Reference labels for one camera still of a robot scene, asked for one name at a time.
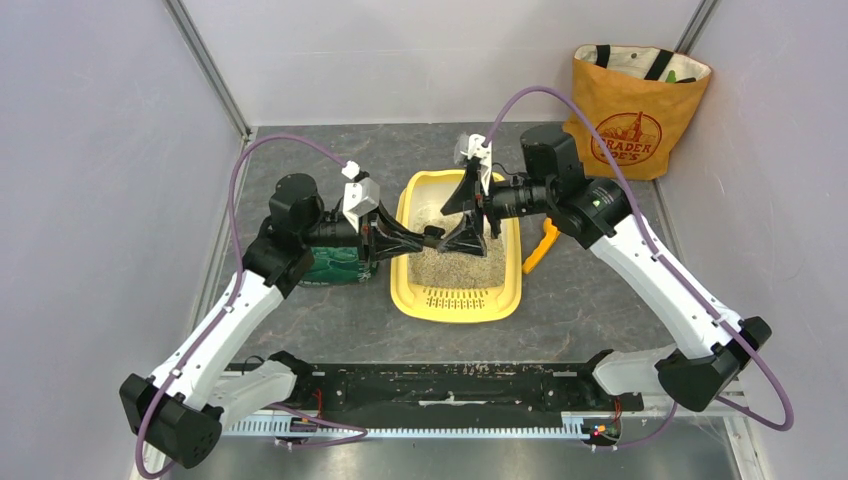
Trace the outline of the yellow litter box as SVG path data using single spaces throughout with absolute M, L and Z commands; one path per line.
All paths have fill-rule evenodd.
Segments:
M 427 204 L 434 204 L 440 211 L 462 176 L 461 169 L 420 171 L 413 175 L 399 198 L 398 221 L 408 228 L 410 212 Z M 503 220 L 498 238 L 500 236 L 506 253 L 505 278 L 501 286 L 448 289 L 411 283 L 408 255 L 403 255 L 391 260 L 390 293 L 394 304 L 411 317 L 445 323 L 481 323 L 508 317 L 518 307 L 522 293 L 519 220 Z

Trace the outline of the green litter bag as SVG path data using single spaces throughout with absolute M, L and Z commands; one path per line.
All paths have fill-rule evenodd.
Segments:
M 313 247 L 314 263 L 300 279 L 301 287 L 333 287 L 369 281 L 377 263 L 362 260 L 356 247 Z

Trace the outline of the orange litter scoop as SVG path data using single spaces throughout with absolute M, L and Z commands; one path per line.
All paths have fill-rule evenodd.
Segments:
M 522 273 L 528 275 L 533 272 L 541 260 L 549 253 L 560 236 L 560 231 L 550 218 L 546 218 L 542 225 L 543 236 L 538 245 L 522 263 Z

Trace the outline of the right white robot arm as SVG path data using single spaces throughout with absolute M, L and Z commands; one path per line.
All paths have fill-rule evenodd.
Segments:
M 561 127 L 526 130 L 520 137 L 526 169 L 503 181 L 491 177 L 492 150 L 484 141 L 478 134 L 459 137 L 455 160 L 465 171 L 441 212 L 462 218 L 437 250 L 483 257 L 501 221 L 545 215 L 623 278 L 674 340 L 660 349 L 601 355 L 577 382 L 579 400 L 601 409 L 623 393 L 660 391 L 695 412 L 725 403 L 722 391 L 750 362 L 748 351 L 769 339 L 769 325 L 742 318 L 695 280 L 622 186 L 586 176 L 574 138 Z

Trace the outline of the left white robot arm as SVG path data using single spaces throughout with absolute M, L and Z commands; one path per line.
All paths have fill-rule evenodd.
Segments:
M 247 248 L 237 248 L 236 271 L 201 324 L 147 375 L 129 375 L 119 398 L 137 437 L 135 464 L 145 479 L 179 465 L 198 466 L 225 428 L 255 411 L 284 402 L 307 405 L 314 383 L 285 355 L 224 386 L 221 374 L 255 328 L 292 293 L 314 264 L 316 247 L 354 247 L 366 261 L 436 248 L 444 229 L 411 231 L 388 213 L 379 187 L 359 174 L 327 211 L 315 180 L 303 173 L 280 179 L 270 214 Z

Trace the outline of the grey litter pile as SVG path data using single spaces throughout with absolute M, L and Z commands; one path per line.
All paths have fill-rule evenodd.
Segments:
M 422 233 L 426 226 L 443 228 L 445 233 L 454 230 L 463 218 L 462 213 L 443 216 L 434 204 L 411 211 L 408 228 Z M 464 253 L 439 253 L 425 248 L 421 253 L 410 254 L 408 277 L 411 283 L 425 287 L 448 289 L 486 289 L 503 284 L 506 270 L 506 253 L 503 237 L 491 237 L 490 226 L 484 221 L 485 257 Z

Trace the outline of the orange Trader Joe's bag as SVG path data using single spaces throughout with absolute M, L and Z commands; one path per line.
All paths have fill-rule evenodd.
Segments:
M 613 178 L 609 150 L 628 180 L 655 180 L 693 119 L 710 66 L 656 47 L 586 44 L 572 60 L 572 98 L 597 130 L 573 114 L 563 125 L 589 176 Z

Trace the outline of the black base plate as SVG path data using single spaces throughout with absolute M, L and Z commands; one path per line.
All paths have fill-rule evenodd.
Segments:
M 641 395 L 612 396 L 584 363 L 318 363 L 284 405 L 374 429 L 555 427 L 562 414 L 641 412 Z

